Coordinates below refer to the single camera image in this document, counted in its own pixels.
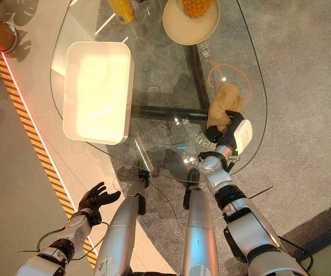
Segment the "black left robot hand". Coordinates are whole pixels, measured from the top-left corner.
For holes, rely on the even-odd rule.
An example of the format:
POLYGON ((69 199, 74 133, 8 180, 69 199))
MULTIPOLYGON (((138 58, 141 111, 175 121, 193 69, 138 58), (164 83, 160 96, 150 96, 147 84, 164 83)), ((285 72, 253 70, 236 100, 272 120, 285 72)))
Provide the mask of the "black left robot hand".
POLYGON ((78 211, 89 209, 93 212, 98 212, 101 206, 116 202, 120 195, 120 191, 108 193, 105 183, 100 182, 85 193, 79 202, 78 211))

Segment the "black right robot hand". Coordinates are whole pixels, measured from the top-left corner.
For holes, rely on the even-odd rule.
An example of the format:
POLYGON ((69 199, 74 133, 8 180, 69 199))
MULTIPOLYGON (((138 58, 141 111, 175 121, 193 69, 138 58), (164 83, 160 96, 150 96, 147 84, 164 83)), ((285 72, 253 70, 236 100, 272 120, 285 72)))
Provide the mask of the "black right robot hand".
POLYGON ((234 156, 240 155, 252 140, 252 124, 246 120, 239 112, 227 110, 226 115, 230 119, 225 133, 220 132, 216 125, 210 126, 205 132, 205 136, 216 145, 229 147, 234 156))

